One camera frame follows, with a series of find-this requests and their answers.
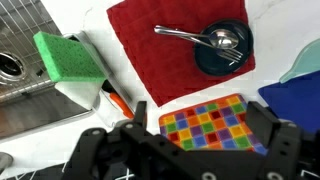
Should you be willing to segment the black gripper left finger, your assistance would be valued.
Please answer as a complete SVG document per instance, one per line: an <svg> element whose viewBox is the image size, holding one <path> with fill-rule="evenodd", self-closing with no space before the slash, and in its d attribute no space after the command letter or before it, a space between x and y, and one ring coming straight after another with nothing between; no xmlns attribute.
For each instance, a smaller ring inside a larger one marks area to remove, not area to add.
<svg viewBox="0 0 320 180"><path fill-rule="evenodd" d="M142 126L143 128L147 127L147 102L146 101L139 101L137 103L135 116L133 121L138 125Z"/></svg>

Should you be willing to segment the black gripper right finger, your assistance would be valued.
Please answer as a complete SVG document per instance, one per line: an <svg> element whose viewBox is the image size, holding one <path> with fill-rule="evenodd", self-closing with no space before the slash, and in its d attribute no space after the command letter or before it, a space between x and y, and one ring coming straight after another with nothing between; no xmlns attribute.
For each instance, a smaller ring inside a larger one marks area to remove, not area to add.
<svg viewBox="0 0 320 180"><path fill-rule="evenodd" d="M264 147L271 144L274 133L281 125L272 112L256 101L248 103L245 123Z"/></svg>

